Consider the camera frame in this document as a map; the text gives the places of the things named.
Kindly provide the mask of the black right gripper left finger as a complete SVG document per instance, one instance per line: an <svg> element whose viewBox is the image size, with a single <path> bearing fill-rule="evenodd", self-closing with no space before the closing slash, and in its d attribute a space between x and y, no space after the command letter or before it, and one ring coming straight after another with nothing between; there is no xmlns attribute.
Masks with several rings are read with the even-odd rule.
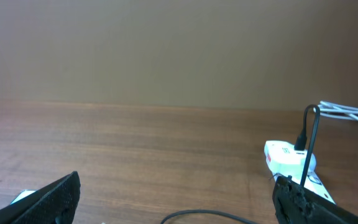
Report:
<svg viewBox="0 0 358 224"><path fill-rule="evenodd" d="M0 224L72 224L80 187L74 171L0 209Z"/></svg>

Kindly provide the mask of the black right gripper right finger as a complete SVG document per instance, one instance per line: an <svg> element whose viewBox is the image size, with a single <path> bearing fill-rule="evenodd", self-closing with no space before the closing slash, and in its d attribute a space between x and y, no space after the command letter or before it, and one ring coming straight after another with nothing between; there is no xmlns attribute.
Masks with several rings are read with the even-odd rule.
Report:
<svg viewBox="0 0 358 224"><path fill-rule="evenodd" d="M292 181L276 179L272 194L279 224L358 224L358 216Z"/></svg>

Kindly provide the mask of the blue Galaxy smartphone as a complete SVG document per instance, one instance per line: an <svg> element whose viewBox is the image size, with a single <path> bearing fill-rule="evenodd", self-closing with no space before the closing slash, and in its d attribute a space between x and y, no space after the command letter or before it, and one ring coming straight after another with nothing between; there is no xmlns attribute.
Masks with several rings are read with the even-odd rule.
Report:
<svg viewBox="0 0 358 224"><path fill-rule="evenodd" d="M27 196L33 194L34 192L36 192L36 190L25 189L21 191L20 194L10 204L12 205L17 201L22 200L23 198L26 198Z"/></svg>

